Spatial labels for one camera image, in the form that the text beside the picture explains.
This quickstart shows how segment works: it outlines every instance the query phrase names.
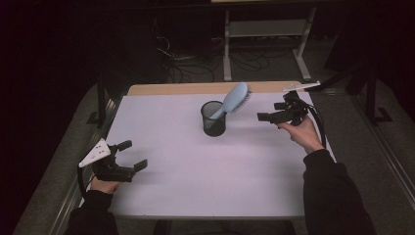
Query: electrical cords on floor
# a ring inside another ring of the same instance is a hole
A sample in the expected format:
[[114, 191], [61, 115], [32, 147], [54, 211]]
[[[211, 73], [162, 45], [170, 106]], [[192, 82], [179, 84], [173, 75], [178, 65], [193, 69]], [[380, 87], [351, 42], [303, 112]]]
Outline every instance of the electrical cords on floor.
[[[172, 83], [190, 83], [192, 82], [191, 75], [203, 75], [210, 73], [211, 74], [211, 82], [214, 82], [215, 76], [214, 72], [221, 64], [220, 58], [223, 57], [223, 49], [224, 49], [224, 39], [223, 38], [213, 38], [212, 42], [212, 49], [211, 53], [212, 59], [209, 60], [206, 57], [202, 56], [183, 56], [178, 57], [177, 53], [170, 51], [170, 43], [167, 38], [158, 36], [159, 47], [157, 48], [159, 51], [164, 53], [169, 58], [169, 68], [168, 75], [171, 79]], [[286, 48], [282, 53], [278, 53], [276, 55], [270, 55], [271, 52], [261, 52], [261, 53], [242, 53], [239, 52], [236, 56], [229, 56], [230, 60], [236, 65], [238, 68], [244, 71], [261, 71], [264, 69], [269, 68], [270, 63], [268, 59], [271, 58], [278, 58], [284, 57], [291, 52], [291, 50], [295, 48]], [[209, 64], [211, 61], [215, 59], [215, 57], [219, 57], [217, 59], [217, 63], [211, 68]]]

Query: hand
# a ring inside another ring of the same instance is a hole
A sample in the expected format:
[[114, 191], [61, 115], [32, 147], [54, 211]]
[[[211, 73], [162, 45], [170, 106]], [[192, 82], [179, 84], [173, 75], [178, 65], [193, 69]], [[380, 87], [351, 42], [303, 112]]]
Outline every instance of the hand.
[[91, 190], [98, 190], [106, 194], [112, 194], [119, 187], [121, 182], [104, 181], [94, 177], [91, 182]]
[[298, 126], [293, 126], [285, 122], [276, 125], [287, 130], [291, 135], [291, 139], [303, 146], [306, 153], [310, 154], [314, 151], [324, 149], [315, 130], [314, 122], [309, 116], [305, 116], [302, 123]]

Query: black jacket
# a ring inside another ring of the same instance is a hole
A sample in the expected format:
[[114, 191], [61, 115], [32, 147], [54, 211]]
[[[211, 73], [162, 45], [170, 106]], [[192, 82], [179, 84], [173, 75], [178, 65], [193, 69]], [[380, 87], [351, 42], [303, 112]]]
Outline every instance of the black jacket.
[[[304, 158], [304, 212], [309, 235], [374, 235], [372, 220], [344, 164], [327, 150]], [[113, 195], [90, 190], [85, 203], [74, 210], [66, 235], [117, 234], [115, 218], [107, 212]]]

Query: table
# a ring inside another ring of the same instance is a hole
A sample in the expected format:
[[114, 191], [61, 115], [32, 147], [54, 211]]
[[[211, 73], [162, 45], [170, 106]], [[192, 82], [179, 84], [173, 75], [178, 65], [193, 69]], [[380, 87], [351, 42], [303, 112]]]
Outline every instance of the table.
[[[116, 162], [148, 159], [149, 166], [117, 190], [110, 211], [158, 219], [303, 216], [305, 152], [287, 132], [256, 119], [256, 112], [274, 112], [292, 83], [249, 82], [251, 99], [227, 115], [219, 137], [204, 134], [200, 107], [223, 100], [235, 83], [132, 86], [107, 143], [131, 140]], [[299, 95], [311, 102], [308, 93]]]

